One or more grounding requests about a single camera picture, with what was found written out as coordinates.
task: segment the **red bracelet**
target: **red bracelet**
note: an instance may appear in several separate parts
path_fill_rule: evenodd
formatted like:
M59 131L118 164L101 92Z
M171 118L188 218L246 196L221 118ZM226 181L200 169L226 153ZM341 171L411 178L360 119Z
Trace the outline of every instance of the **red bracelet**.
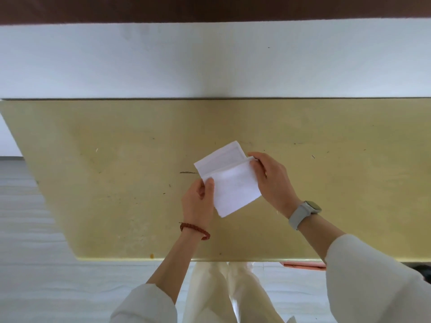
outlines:
M198 226L195 226L194 224L181 222L181 225L180 225L181 231L183 231L183 228L190 228L190 229L199 231L200 233L203 233L205 236L202 237L202 240L208 240L211 237L208 231L205 231L204 229L201 229Z

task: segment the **sleeve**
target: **sleeve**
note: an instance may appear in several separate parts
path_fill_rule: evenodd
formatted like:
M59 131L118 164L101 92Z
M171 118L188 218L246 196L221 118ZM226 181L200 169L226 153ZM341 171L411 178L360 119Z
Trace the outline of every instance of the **sleeve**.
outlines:
M399 315L410 317L410 322L431 317L429 306L418 306L431 303L431 285L421 274L355 236L337 238L325 260L329 304L338 323L401 322L389 320Z
M176 323L172 299L154 284L133 289L111 315L111 323Z

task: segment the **person's right arm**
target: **person's right arm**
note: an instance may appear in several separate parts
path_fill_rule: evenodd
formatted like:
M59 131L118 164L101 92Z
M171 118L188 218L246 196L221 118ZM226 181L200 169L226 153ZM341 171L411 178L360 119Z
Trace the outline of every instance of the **person's right arm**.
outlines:
M289 218L303 201L286 168L265 153L249 155L259 160L251 165L262 196ZM338 323L431 322L431 285L418 272L318 214L305 218L298 230L326 262L328 299Z

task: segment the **beige pants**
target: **beige pants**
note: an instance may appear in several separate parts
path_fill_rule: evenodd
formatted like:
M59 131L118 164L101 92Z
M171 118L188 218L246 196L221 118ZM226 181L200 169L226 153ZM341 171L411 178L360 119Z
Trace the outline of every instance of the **beige pants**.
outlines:
M196 263L183 323L237 323L237 317L240 323L284 323L251 272L251 264ZM295 323L294 317L288 323Z

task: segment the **dark brown panel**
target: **dark brown panel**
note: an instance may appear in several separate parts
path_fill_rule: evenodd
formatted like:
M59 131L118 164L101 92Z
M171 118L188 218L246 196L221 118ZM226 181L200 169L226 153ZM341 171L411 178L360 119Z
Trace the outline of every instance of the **dark brown panel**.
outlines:
M0 0L0 24L431 17L431 0Z

